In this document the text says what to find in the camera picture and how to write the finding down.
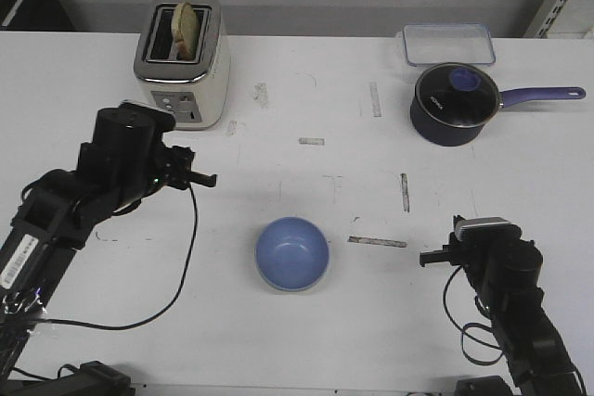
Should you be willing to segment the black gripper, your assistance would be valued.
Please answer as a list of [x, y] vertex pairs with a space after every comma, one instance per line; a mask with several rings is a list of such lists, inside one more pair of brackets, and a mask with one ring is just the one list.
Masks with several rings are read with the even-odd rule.
[[422, 252], [420, 265], [447, 262], [460, 266], [486, 308], [539, 308], [544, 291], [538, 286], [543, 256], [536, 243], [522, 239], [515, 224], [478, 230], [458, 241], [464, 217], [453, 217], [453, 232], [440, 250]]
[[117, 204], [129, 205], [165, 186], [185, 190], [191, 184], [216, 186], [217, 176], [194, 172], [195, 153], [168, 147], [163, 135], [176, 125], [174, 114], [118, 107], [97, 112], [92, 140], [80, 147], [76, 174], [105, 193], [117, 192]]

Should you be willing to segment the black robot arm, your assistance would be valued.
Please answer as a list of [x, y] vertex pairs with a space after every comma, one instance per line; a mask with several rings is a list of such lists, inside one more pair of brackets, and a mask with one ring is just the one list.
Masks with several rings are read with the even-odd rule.
[[584, 380], [542, 307], [537, 281], [543, 256], [518, 225], [456, 215], [447, 244], [420, 254], [420, 265], [436, 262], [465, 273], [521, 394], [585, 394]]
[[169, 186], [214, 187], [194, 172], [194, 152], [166, 146], [174, 114], [131, 102], [98, 111], [91, 141], [72, 171], [55, 169], [25, 186], [1, 248], [1, 380], [6, 382], [75, 254], [96, 225], [135, 210]]

